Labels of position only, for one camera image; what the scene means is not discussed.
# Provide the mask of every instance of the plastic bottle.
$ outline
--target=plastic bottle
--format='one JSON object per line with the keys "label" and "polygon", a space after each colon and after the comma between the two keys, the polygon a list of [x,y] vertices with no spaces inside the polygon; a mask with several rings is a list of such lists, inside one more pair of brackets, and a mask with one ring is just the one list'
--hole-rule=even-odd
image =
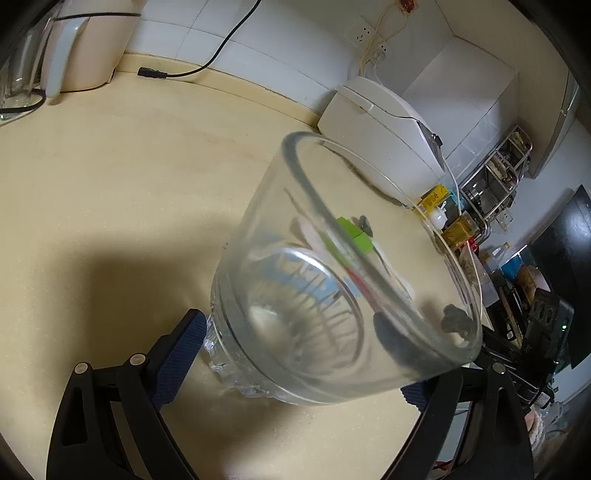
{"label": "plastic bottle", "polygon": [[498,247],[489,248],[486,252],[484,252],[480,258],[482,263],[487,267],[489,271],[493,271],[497,269],[501,264],[501,259],[510,249],[510,245],[505,242],[504,244]]}

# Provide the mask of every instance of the glass rim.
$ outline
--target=glass rim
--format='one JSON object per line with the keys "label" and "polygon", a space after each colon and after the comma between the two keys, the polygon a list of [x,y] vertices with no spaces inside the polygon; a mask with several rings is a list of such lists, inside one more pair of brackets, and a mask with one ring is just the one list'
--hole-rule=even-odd
{"label": "glass rim", "polygon": [[[456,288],[462,288],[460,292],[460,297],[462,295],[466,296],[468,299],[467,304],[465,305],[470,309],[470,319],[477,324],[477,332],[473,339],[466,340],[466,346],[459,346],[452,342],[447,335],[444,333],[437,332],[435,328],[429,324],[425,318],[418,316],[417,312],[413,309],[409,308],[404,301],[402,301],[399,295],[395,292],[393,287],[387,282],[386,279],[383,278],[382,274],[376,269],[376,267],[365,258],[365,256],[359,251],[359,249],[355,246],[353,241],[347,236],[344,230],[340,227],[336,218],[332,215],[330,209],[326,206],[324,201],[321,199],[320,195],[312,185],[308,175],[302,168],[300,164],[300,160],[297,154],[297,147],[305,141],[316,141],[320,144],[331,144],[334,145],[343,151],[353,155],[358,160],[370,166],[371,169],[375,170],[378,174],[384,177],[389,183],[391,183],[408,201],[409,205],[413,208],[417,209],[417,211],[421,214],[423,221],[427,223],[433,233],[439,237],[441,243],[445,246],[446,252],[443,254],[445,258],[448,258],[454,263],[454,266],[457,272],[460,274],[459,280],[462,282],[463,285],[458,286],[457,282],[454,281]],[[384,296],[389,300],[393,301],[397,307],[402,308],[405,313],[408,315],[410,320],[414,323],[413,325],[409,325],[410,331],[419,330],[422,333],[422,338],[414,338],[414,340],[419,340],[420,342],[427,343],[427,345],[442,356],[445,359],[451,360],[456,364],[465,364],[467,361],[467,357],[476,358],[480,351],[480,345],[482,342],[482,311],[480,311],[480,317],[478,317],[479,311],[476,309],[477,302],[479,299],[475,298],[474,292],[466,278],[465,273],[463,272],[457,258],[451,251],[450,247],[447,245],[441,233],[437,231],[431,221],[423,214],[420,210],[418,210],[417,205],[410,199],[408,196],[393,182],[389,177],[387,177],[383,172],[379,169],[368,163],[362,157],[357,155],[355,152],[351,151],[350,149],[340,145],[338,142],[331,140],[328,137],[320,135],[315,132],[306,132],[306,131],[299,131],[299,132],[292,132],[286,135],[282,142],[281,142],[281,152],[282,157],[290,170],[291,174],[294,176],[297,183],[300,187],[304,190],[305,194],[311,201],[313,209],[316,213],[327,223],[328,227],[332,231],[334,235],[336,235],[339,242],[346,245],[346,247],[352,251],[356,257],[356,260],[359,261],[361,267],[367,275],[371,278],[372,282],[375,283],[376,287],[379,291],[384,294]]]}

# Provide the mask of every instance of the rice cooker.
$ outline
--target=rice cooker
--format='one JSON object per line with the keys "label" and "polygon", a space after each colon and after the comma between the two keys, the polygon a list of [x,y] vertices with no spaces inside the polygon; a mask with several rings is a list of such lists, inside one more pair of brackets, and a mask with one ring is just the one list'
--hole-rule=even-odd
{"label": "rice cooker", "polygon": [[338,153],[386,195],[406,206],[444,176],[441,140],[417,111],[379,83],[354,77],[337,89],[320,132],[351,150]]}

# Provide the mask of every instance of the power outlet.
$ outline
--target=power outlet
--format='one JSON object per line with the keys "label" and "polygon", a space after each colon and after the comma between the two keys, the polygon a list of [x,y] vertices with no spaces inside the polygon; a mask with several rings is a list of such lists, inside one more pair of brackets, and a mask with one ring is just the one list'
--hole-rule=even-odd
{"label": "power outlet", "polygon": [[389,45],[386,42],[380,42],[371,53],[371,60],[375,63],[379,63],[386,59],[388,55]]}
{"label": "power outlet", "polygon": [[[363,17],[358,17],[357,20],[351,24],[348,30],[343,33],[344,38],[349,40],[351,44],[359,51],[365,51],[369,45],[369,40],[374,34],[374,28]],[[382,37],[377,36],[375,41],[382,41]]]}

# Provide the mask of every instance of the beige countertop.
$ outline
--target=beige countertop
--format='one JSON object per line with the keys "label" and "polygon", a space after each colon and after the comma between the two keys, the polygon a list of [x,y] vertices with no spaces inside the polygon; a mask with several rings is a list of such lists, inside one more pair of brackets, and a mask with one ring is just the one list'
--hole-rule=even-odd
{"label": "beige countertop", "polygon": [[[128,73],[0,128],[0,432],[35,479],[73,367],[119,365],[209,311],[224,243],[302,129]],[[379,479],[418,417],[398,390],[313,408],[243,398],[201,357],[162,412],[204,480]]]}

